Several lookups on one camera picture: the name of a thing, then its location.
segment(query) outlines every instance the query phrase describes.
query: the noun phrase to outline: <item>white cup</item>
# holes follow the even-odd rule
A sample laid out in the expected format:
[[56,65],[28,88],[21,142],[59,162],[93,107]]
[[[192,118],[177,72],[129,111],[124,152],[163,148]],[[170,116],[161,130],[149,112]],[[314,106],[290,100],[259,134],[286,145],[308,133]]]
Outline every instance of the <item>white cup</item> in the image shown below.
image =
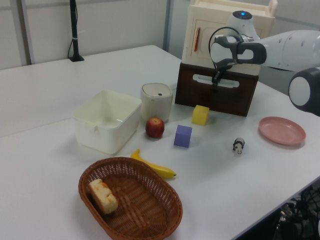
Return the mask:
[[166,122],[169,119],[173,92],[163,83],[147,83],[141,87],[141,117],[147,121],[157,117]]

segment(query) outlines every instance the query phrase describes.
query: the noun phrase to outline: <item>dark brown wooden box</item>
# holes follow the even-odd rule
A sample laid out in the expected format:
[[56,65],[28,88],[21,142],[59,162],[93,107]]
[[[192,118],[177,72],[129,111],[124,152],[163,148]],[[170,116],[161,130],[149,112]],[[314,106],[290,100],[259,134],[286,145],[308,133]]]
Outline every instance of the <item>dark brown wooden box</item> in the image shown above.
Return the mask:
[[180,64],[175,103],[246,117],[251,105],[259,76],[226,71],[223,79],[239,82],[238,87],[214,88],[212,85],[193,80],[193,76],[212,77],[216,70],[189,64]]

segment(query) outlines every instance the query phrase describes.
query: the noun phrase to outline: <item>pink plate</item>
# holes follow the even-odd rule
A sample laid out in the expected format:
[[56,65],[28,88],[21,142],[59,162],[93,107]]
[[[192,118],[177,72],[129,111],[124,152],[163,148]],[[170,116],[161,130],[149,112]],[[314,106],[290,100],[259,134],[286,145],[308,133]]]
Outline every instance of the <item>pink plate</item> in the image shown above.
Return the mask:
[[297,145],[306,139],[306,132],[300,125],[277,116],[261,119],[259,130],[271,141],[283,145]]

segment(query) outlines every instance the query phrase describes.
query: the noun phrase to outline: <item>red apple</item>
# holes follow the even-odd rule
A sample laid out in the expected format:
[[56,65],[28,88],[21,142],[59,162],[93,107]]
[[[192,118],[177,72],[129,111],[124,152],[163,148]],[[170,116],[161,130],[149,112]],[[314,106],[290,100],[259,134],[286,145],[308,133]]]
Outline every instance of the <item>red apple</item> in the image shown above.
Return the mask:
[[151,117],[145,124],[145,133],[151,138],[161,138],[165,131],[165,123],[159,117]]

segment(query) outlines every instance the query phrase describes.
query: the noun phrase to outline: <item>white plastic container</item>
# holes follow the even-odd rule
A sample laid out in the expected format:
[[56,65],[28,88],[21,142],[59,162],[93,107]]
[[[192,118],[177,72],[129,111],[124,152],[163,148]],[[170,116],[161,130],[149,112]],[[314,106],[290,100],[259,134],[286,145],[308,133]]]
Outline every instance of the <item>white plastic container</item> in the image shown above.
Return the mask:
[[142,100],[141,117],[147,121],[152,117],[168,121],[172,100],[172,90],[163,83],[147,83],[141,87],[140,98]]
[[79,144],[115,154],[137,130],[141,100],[104,90],[72,114]]

